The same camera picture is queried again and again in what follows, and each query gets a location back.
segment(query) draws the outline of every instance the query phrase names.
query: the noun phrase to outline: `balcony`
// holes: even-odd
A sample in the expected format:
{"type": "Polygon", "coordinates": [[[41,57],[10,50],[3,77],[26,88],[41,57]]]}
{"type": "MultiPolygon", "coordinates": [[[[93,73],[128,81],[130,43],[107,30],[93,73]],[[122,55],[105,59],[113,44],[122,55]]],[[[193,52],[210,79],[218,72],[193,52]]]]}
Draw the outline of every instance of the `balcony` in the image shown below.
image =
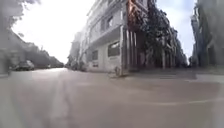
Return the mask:
{"type": "Polygon", "coordinates": [[[120,38],[120,26],[114,25],[105,30],[98,38],[92,40],[89,44],[89,48],[104,45],[110,41],[120,38]]]}

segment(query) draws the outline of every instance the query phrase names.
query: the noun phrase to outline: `street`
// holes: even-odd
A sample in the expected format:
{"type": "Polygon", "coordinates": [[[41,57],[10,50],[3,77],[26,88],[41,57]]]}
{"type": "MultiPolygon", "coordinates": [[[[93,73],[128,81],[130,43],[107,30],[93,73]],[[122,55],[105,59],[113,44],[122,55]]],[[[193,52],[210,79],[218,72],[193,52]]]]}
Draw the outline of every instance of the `street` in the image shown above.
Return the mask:
{"type": "Polygon", "coordinates": [[[223,78],[15,72],[0,79],[0,127],[223,128],[223,78]]]}

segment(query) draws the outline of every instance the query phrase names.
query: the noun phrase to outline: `tree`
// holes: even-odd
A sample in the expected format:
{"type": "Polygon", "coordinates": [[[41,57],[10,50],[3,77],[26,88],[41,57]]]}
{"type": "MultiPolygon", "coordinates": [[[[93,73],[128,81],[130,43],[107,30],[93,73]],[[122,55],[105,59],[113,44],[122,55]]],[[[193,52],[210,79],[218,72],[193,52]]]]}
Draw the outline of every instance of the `tree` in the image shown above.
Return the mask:
{"type": "Polygon", "coordinates": [[[23,15],[23,7],[27,4],[40,3],[40,0],[1,0],[0,22],[6,28],[11,28],[15,21],[23,15]]]}
{"type": "Polygon", "coordinates": [[[166,13],[159,10],[153,0],[148,0],[148,10],[143,12],[133,7],[129,14],[129,28],[135,31],[140,39],[140,51],[145,56],[151,54],[151,57],[156,61],[156,65],[161,62],[161,49],[164,48],[163,41],[166,43],[171,42],[170,24],[166,17],[166,13]]]}
{"type": "Polygon", "coordinates": [[[0,49],[10,49],[13,43],[9,41],[12,35],[11,27],[21,19],[23,7],[28,4],[40,3],[40,0],[0,0],[0,49]]]}

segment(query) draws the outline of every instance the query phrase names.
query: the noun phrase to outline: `car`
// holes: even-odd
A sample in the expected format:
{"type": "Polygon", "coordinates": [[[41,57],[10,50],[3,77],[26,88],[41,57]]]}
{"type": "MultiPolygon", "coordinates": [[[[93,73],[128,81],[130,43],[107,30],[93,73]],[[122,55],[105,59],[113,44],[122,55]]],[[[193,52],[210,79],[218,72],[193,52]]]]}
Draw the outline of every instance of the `car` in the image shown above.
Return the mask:
{"type": "Polygon", "coordinates": [[[32,71],[34,70],[34,65],[30,61],[21,62],[15,68],[15,71],[32,71]]]}

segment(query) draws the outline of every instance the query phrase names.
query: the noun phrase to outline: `sky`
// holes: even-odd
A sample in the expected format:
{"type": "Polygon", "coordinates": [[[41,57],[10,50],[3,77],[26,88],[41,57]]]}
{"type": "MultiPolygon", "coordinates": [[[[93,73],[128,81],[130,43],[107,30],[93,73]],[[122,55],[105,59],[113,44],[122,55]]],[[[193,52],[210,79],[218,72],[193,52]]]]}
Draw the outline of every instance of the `sky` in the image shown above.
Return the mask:
{"type": "MultiPolygon", "coordinates": [[[[66,63],[76,32],[86,23],[86,15],[95,0],[42,0],[24,11],[22,20],[13,30],[23,33],[23,39],[43,47],[51,56],[66,63]]],[[[167,13],[171,26],[178,30],[184,53],[192,54],[194,38],[190,24],[194,0],[157,0],[167,13]]]]}

